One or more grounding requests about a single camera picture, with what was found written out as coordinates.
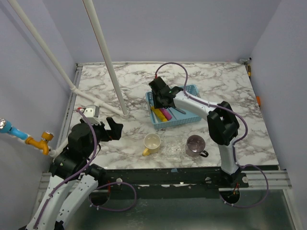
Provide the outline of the yellow toothpaste tube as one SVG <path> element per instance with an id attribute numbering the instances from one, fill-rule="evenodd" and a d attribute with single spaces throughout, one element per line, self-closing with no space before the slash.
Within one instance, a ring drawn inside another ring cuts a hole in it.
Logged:
<path id="1" fill-rule="evenodd" d="M 156 109 L 154 106 L 151 106 L 151 110 L 154 112 L 154 114 L 160 119 L 161 122 L 167 122 L 167 118 L 163 115 L 163 113 Z"/>

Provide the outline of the blue plastic basket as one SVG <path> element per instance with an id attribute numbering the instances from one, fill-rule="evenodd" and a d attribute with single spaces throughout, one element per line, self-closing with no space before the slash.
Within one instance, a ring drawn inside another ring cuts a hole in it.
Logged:
<path id="1" fill-rule="evenodd" d="M 171 108 L 172 112 L 175 114 L 177 120 L 172 117 L 171 120 L 167 122 L 161 122 L 160 119 L 154 114 L 154 112 L 151 110 L 151 106 L 153 106 L 154 101 L 153 101 L 153 94 L 151 91 L 146 92 L 145 94 L 145 99 L 147 102 L 147 107 L 149 111 L 149 116 L 151 123 L 155 129 L 162 129 L 162 128 L 167 128 L 167 127 L 174 127 L 174 126 L 179 126 L 179 125 L 184 125 L 188 123 L 194 123 L 194 122 L 199 122 L 201 121 L 201 117 L 197 116 L 196 114 L 186 110 L 182 109 L 183 111 L 186 112 L 186 114 L 182 114 L 178 111 L 176 111 L 174 108 Z"/>

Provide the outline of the yellow mug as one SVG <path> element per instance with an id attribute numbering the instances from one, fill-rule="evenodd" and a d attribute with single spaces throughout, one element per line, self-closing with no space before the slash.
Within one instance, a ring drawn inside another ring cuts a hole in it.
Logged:
<path id="1" fill-rule="evenodd" d="M 143 156 L 149 156 L 151 154 L 157 153 L 161 146 L 161 139 L 157 134 L 148 134 L 145 136 L 144 140 L 145 149 L 142 153 Z"/>

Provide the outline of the purple mug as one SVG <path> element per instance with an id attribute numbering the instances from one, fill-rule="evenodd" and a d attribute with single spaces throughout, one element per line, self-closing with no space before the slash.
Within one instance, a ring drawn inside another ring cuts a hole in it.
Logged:
<path id="1" fill-rule="evenodd" d="M 209 153 L 205 150 L 206 143 L 201 136 L 192 135 L 186 141 L 186 154 L 190 157 L 207 158 Z"/>

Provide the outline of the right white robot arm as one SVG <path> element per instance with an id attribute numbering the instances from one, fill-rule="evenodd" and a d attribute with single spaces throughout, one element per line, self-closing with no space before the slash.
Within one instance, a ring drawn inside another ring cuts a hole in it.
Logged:
<path id="1" fill-rule="evenodd" d="M 180 108 L 201 117 L 208 123 L 209 135 L 218 145 L 221 157 L 221 183 L 230 188 L 238 182 L 239 166 L 234 156 L 234 141 L 239 122 L 229 103 L 211 103 L 188 93 L 184 88 L 170 88 L 160 77 L 149 83 L 155 108 Z"/>

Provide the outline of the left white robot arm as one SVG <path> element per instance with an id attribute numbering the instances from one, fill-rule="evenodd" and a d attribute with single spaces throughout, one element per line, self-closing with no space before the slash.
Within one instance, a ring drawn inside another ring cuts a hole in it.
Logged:
<path id="1" fill-rule="evenodd" d="M 92 123 L 92 120 L 91 117 L 83 118 L 71 129 L 67 143 L 50 166 L 51 177 L 42 202 L 23 229 L 65 229 L 89 194 L 106 185 L 105 169 L 92 161 L 100 142 L 120 140 L 123 124 L 108 117 L 110 128 L 105 129 L 104 123 Z"/>

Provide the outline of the light blue toothbrush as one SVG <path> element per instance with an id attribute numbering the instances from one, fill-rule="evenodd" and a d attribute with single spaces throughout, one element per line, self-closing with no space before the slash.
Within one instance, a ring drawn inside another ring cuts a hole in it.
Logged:
<path id="1" fill-rule="evenodd" d="M 168 110 L 169 110 L 170 114 L 172 115 L 172 117 L 174 117 L 174 119 L 177 120 L 177 118 L 176 118 L 175 114 L 172 112 L 171 108 L 168 108 Z"/>

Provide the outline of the yellow tool at corner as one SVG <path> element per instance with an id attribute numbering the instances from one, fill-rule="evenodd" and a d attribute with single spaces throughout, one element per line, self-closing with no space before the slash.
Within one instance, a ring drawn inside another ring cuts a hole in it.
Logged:
<path id="1" fill-rule="evenodd" d="M 248 70 L 248 77 L 251 77 L 251 66 L 248 64 L 247 65 L 247 70 Z"/>

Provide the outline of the toy faucet blue orange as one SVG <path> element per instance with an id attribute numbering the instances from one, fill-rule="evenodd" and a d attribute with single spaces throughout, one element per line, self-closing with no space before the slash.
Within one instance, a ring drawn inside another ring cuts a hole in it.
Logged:
<path id="1" fill-rule="evenodd" d="M 51 141 L 54 137 L 51 132 L 45 131 L 42 133 L 41 139 L 39 141 L 36 141 L 31 135 L 20 131 L 19 129 L 14 127 L 11 122 L 4 118 L 0 118 L 0 133 L 7 134 L 13 138 L 19 139 L 22 143 L 26 145 L 33 146 L 36 149 L 41 150 L 44 155 L 49 154 L 48 142 Z"/>

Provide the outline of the black mounting rail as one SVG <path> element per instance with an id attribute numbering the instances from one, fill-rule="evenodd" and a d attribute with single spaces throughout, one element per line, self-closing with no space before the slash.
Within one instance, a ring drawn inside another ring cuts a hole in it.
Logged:
<path id="1" fill-rule="evenodd" d="M 89 197 L 102 204 L 110 199 L 219 198 L 219 189 L 247 188 L 246 176 L 237 172 L 228 176 L 220 167 L 165 169 L 94 168 L 99 187 Z"/>

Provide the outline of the orange clamp on wall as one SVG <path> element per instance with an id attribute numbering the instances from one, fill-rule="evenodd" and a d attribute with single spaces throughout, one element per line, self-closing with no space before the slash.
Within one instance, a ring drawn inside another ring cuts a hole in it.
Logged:
<path id="1" fill-rule="evenodd" d="M 260 100 L 260 97 L 259 96 L 256 96 L 256 99 L 257 99 L 257 103 L 259 106 L 261 106 L 261 100 Z"/>

